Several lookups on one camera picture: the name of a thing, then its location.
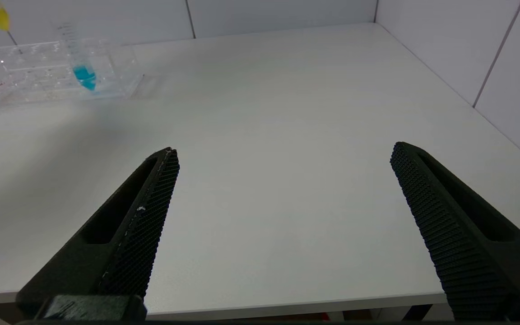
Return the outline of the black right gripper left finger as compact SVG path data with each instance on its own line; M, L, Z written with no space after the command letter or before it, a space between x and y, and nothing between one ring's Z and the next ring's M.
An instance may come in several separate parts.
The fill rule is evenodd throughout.
M143 321L180 164L170 147L146 158L27 282L16 305L32 321Z

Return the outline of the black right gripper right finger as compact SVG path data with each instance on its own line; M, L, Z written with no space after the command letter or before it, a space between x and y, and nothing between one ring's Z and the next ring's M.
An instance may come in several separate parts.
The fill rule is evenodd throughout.
M390 164L454 318L520 321L520 229L422 148Z

